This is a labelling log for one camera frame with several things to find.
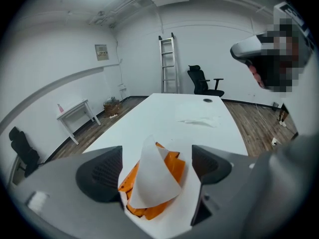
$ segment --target hand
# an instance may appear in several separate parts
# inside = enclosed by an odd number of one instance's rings
[[[249,70],[252,72],[252,74],[253,74],[255,80],[258,82],[259,86],[264,89],[265,85],[264,85],[263,81],[261,80],[260,75],[257,73],[256,67],[251,65],[251,66],[249,66]]]

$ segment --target orange paper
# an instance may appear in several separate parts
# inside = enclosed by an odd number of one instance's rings
[[[160,148],[164,148],[158,142],[156,143],[156,146],[160,147]],[[168,152],[168,154],[164,160],[164,163],[166,164],[168,170],[170,171],[170,173],[172,174],[174,179],[178,183],[180,183],[180,180],[181,180],[181,177],[183,175],[184,168],[185,168],[185,161],[178,159],[178,156],[179,156],[179,152],[170,151],[170,152]],[[129,201],[131,194],[132,194],[132,189],[134,186],[135,177],[137,175],[138,168],[139,168],[139,163],[137,163],[134,166],[134,168],[130,171],[128,176],[125,178],[125,180],[122,182],[122,184],[118,188],[119,191],[126,192],[128,201]],[[158,206],[154,206],[154,207],[146,208],[146,209],[135,209],[135,208],[132,208],[130,206],[130,204],[128,203],[127,209],[132,214],[134,214],[138,217],[142,217],[145,215],[146,219],[151,220],[151,219],[155,218],[156,216],[158,216],[159,214],[161,214],[165,210],[168,203],[169,203],[169,201],[162,203]]]

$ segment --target ceiling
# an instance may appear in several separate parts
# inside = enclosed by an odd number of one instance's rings
[[[226,0],[272,17],[273,6],[283,0]],[[16,16],[17,30],[48,22],[81,21],[115,27],[152,0],[29,0]]]

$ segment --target aluminum ladder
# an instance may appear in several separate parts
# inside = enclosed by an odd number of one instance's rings
[[[167,52],[163,52],[163,44],[164,43],[170,43],[171,44],[171,50]],[[160,55],[160,66],[161,66],[161,92],[162,93],[178,93],[178,84],[177,84],[177,68],[176,68],[176,59],[175,59],[175,50],[174,50],[174,34],[171,33],[171,38],[162,40],[161,36],[159,35],[159,55]],[[173,55],[173,64],[167,65],[165,62],[165,55],[172,54]],[[165,76],[168,74],[167,70],[173,70],[175,71],[175,76],[171,79],[167,79]],[[165,83],[175,81],[175,90],[169,91],[168,86]]]

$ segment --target black office chair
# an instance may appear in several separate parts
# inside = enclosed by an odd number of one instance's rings
[[[26,164],[25,168],[19,166],[19,168],[24,171],[24,176],[26,178],[39,167],[40,164],[38,164],[38,161],[40,157],[37,151],[32,149],[29,145],[23,131],[19,131],[16,127],[14,127],[9,132],[9,139],[12,141],[12,149],[15,150],[19,158],[21,158],[24,164]]]
[[[210,80],[205,79],[204,72],[200,69],[200,66],[189,66],[189,71],[187,71],[187,73],[190,76],[191,80],[194,82],[195,95],[208,95],[218,97],[222,97],[224,95],[225,92],[217,90],[219,81],[223,79],[214,79],[216,81],[215,89],[209,90],[207,82],[209,82]]]

